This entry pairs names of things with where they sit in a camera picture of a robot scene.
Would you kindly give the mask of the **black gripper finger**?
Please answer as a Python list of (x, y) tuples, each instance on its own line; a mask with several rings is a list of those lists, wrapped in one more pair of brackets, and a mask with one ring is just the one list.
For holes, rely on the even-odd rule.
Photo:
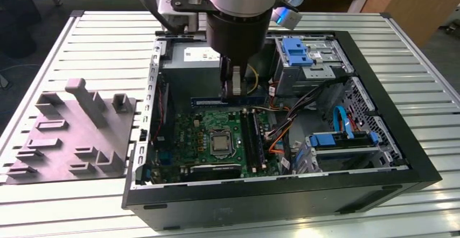
[(226, 56), (220, 57), (220, 84), (222, 91), (222, 98), (228, 99), (233, 96), (233, 66)]
[(246, 96), (245, 71), (241, 69), (241, 66), (233, 66), (232, 94), (233, 96)]

